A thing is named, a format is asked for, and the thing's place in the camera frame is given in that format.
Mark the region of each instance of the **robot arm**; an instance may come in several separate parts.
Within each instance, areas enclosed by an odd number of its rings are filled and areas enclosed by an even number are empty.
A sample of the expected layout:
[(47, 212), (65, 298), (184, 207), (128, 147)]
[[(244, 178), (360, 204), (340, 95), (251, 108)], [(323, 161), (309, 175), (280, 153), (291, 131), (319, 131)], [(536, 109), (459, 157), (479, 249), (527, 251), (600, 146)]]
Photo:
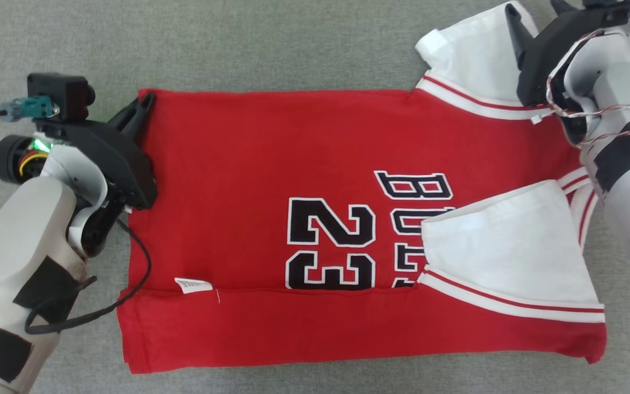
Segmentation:
[(630, 0), (552, 0), (558, 18), (531, 37), (507, 6), (525, 105), (548, 104), (582, 164), (630, 260)]
[(124, 301), (68, 319), (95, 280), (87, 258), (103, 249), (118, 215), (150, 208), (157, 196), (137, 145), (151, 93), (107, 123), (85, 120), (93, 90), (84, 78), (32, 74), (28, 94), (0, 106), (3, 120), (28, 114), (37, 124), (33, 138), (0, 141), (0, 178), (21, 185), (0, 209), (0, 393), (28, 392), (61, 330)]

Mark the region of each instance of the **clothing tag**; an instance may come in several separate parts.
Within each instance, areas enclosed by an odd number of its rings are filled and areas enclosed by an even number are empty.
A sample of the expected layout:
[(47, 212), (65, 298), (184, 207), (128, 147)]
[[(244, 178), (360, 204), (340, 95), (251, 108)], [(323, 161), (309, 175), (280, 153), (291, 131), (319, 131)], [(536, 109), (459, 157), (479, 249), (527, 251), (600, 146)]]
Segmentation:
[(207, 292), (213, 289), (213, 285), (205, 280), (184, 279), (183, 277), (175, 277), (174, 281), (182, 287), (183, 294), (195, 292)]

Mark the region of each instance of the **jersey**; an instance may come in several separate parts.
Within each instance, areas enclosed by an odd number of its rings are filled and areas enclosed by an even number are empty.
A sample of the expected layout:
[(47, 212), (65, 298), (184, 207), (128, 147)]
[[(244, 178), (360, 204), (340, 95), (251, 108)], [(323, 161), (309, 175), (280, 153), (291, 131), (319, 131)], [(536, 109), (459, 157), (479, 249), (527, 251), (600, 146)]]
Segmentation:
[[(130, 215), (153, 269), (118, 309), (131, 372), (602, 356), (578, 242), (594, 199), (560, 124), (529, 121), (542, 109), (432, 70), (412, 92), (155, 95), (159, 197)], [(129, 289), (144, 271), (133, 244)]]

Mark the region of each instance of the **fabric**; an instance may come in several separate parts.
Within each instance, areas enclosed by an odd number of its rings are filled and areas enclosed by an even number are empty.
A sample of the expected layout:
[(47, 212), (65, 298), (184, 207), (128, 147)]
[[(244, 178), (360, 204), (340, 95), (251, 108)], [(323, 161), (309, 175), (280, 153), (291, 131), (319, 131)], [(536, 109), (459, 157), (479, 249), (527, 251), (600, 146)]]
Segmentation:
[(417, 48), (431, 69), (429, 77), (487, 103), (520, 107), (517, 69), (505, 7), (514, 5), (532, 36), (538, 34), (532, 16), (519, 2), (507, 2), (443, 30), (432, 30)]
[[(458, 299), (420, 275), (423, 219), (545, 179), (586, 182), (557, 122), (532, 126), (535, 110), (521, 107), (504, 110), (523, 120), (493, 119), (493, 105), (480, 100), (489, 111), (474, 114), (445, 101), (462, 93), (437, 88), (444, 94), (156, 91), (145, 148), (160, 197), (130, 217), (155, 269), (118, 310), (131, 371), (498, 350), (597, 361), (603, 306), (555, 181), (558, 216), (568, 220), (552, 230), (570, 236), (532, 245), (535, 255), (568, 245), (551, 254), (565, 261), (543, 259), (541, 268), (553, 272), (551, 283), (578, 272), (578, 293), (506, 299), (535, 306), (518, 316)], [(530, 200), (545, 199), (544, 188), (532, 190)], [(514, 259), (533, 256), (507, 246)], [(144, 266), (136, 245), (129, 288)], [(177, 280), (212, 289), (183, 294)]]
[[(27, 73), (40, 70), (89, 78), (97, 92), (90, 112), (101, 121), (143, 86), (409, 90), (425, 70), (412, 43), (434, 27), (499, 3), (175, 0), (128, 7), (98, 0), (0, 2), (0, 102), (21, 97)], [(555, 17), (545, 0), (522, 3), (540, 28)], [(22, 12), (22, 7), (36, 12)], [(0, 123), (0, 139), (31, 131), (25, 120)], [(0, 182), (0, 207), (14, 189)], [(98, 283), (80, 295), (72, 316), (105, 307), (118, 296), (127, 285), (129, 257), (127, 234), (114, 229), (102, 254), (90, 260)], [(105, 316), (63, 333), (32, 392), (630, 392), (630, 264), (599, 209), (590, 224), (585, 260), (608, 310), (610, 339), (597, 364), (545, 352), (493, 352), (131, 376), (123, 363), (118, 320)]]
[(425, 219), (422, 240), (422, 284), (501, 314), (604, 321), (555, 181)]

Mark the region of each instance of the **gray floor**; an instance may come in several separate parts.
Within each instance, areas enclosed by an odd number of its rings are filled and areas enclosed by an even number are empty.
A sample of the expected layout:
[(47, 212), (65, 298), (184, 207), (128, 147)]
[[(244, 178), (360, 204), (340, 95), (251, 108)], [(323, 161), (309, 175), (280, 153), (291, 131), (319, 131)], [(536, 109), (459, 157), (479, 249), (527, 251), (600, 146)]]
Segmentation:
[[(81, 74), (107, 120), (141, 87), (309, 90), (413, 87), (425, 71), (413, 45), (500, 0), (0, 0), (0, 101), (25, 95), (33, 71)], [(540, 27), (548, 0), (525, 2)], [(0, 139), (30, 132), (0, 124)], [(0, 205), (13, 187), (0, 182)], [(599, 364), (553, 354), (467, 354), (377, 361), (187, 369), (132, 376), (115, 317), (66, 332), (34, 392), (630, 392), (630, 267), (602, 219), (585, 251), (607, 305), (609, 345)], [(128, 239), (112, 235), (90, 262), (100, 282), (75, 314), (125, 287)]]

